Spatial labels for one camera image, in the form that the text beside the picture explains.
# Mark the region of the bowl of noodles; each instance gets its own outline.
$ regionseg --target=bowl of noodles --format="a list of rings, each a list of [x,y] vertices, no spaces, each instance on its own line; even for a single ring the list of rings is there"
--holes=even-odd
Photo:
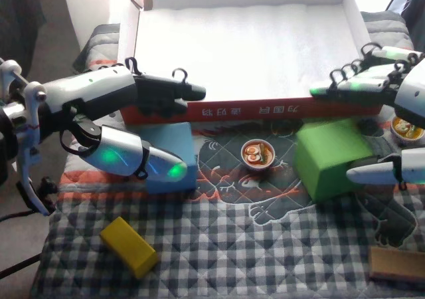
[[[240,150],[246,167],[253,171],[263,171],[270,167],[276,157],[273,146],[264,140],[247,141]]]
[[[422,128],[418,128],[397,116],[392,119],[391,132],[402,144],[416,143],[425,134],[425,131]]]

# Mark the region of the small bowl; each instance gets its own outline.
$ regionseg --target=small bowl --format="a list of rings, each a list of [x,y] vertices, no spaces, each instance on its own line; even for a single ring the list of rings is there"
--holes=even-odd
[[[400,135],[399,133],[397,133],[397,131],[394,129],[394,121],[396,119],[400,119],[399,117],[395,116],[392,120],[391,120],[391,133],[393,134],[393,136],[396,138],[396,140],[400,143],[400,144],[404,144],[404,145],[409,145],[409,144],[413,144],[416,143],[417,141],[419,141],[421,138],[424,137],[425,131],[422,130],[422,133],[417,137],[417,138],[406,138],[402,135]]]
[[[250,146],[250,145],[254,145],[254,144],[260,144],[260,143],[263,143],[265,146],[267,146],[267,148],[272,152],[272,159],[270,160],[270,162],[269,163],[267,163],[267,164],[264,164],[264,165],[261,165],[261,166],[255,166],[255,165],[251,165],[251,164],[249,164],[245,159],[244,159],[244,152],[245,152],[245,149],[248,147],[248,146]],[[265,169],[267,169],[267,168],[269,168],[272,164],[273,164],[273,161],[274,161],[274,159],[275,159],[275,157],[276,157],[276,153],[275,153],[275,151],[274,151],[274,148],[273,148],[273,146],[269,143],[269,142],[267,142],[267,141],[264,141],[264,140],[260,140],[260,139],[254,139],[254,140],[249,140],[249,141],[247,141],[243,146],[242,146],[242,149],[240,150],[240,156],[242,157],[242,161],[244,162],[244,164],[245,164],[245,166],[247,167],[247,168],[249,168],[249,169],[251,169],[252,171],[264,171]]]

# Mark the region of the yellow block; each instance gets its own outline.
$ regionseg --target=yellow block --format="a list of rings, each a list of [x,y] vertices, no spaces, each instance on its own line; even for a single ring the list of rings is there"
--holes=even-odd
[[[136,278],[147,274],[158,261],[151,245],[121,217],[101,231],[100,238],[125,262]]]

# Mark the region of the open box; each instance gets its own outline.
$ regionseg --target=open box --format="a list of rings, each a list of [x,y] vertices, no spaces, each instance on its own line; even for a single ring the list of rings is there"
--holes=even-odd
[[[314,100],[309,88],[360,57],[370,42],[355,0],[132,0],[118,60],[171,77],[184,68],[207,96],[172,121],[370,115],[363,108]],[[136,107],[127,124],[161,122]]]

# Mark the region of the brown block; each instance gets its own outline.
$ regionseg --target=brown block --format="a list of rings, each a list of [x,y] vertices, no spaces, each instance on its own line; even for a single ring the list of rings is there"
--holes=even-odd
[[[371,278],[425,282],[425,252],[371,247],[369,270]]]

